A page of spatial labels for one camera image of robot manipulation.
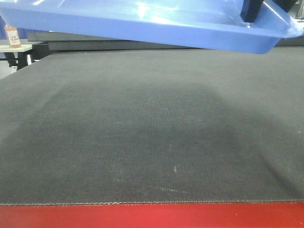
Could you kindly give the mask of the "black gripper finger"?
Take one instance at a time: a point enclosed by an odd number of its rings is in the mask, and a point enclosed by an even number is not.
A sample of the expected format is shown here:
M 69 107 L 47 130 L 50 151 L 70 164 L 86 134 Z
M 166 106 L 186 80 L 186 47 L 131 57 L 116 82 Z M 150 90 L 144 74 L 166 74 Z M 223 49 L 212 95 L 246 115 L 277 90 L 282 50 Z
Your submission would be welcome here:
M 262 4 L 263 0 L 243 0 L 240 13 L 242 20 L 247 23 L 255 22 Z

